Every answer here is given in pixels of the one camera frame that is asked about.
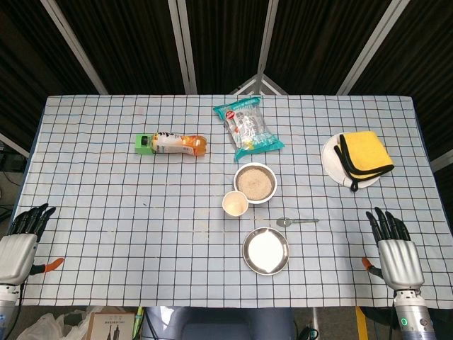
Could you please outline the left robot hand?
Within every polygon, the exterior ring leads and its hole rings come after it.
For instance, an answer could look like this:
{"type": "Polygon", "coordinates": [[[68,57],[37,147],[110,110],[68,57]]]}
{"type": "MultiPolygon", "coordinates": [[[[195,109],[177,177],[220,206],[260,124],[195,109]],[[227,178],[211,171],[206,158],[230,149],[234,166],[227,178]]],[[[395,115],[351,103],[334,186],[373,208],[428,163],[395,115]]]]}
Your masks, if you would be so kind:
{"type": "Polygon", "coordinates": [[[22,212],[1,238],[1,284],[19,286],[28,278],[57,269],[64,262],[58,258],[49,264],[34,264],[38,244],[50,217],[56,211],[47,203],[22,212]]]}

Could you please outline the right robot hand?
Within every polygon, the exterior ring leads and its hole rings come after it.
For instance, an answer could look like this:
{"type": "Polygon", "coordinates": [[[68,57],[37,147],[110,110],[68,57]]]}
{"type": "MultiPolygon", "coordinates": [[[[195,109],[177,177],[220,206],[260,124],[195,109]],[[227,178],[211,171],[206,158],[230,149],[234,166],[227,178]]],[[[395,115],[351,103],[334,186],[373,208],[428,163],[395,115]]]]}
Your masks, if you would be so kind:
{"type": "Polygon", "coordinates": [[[424,284],[420,257],[404,222],[376,207],[366,212],[376,242],[380,267],[362,258],[366,271],[384,280],[391,289],[419,290],[424,284]]]}

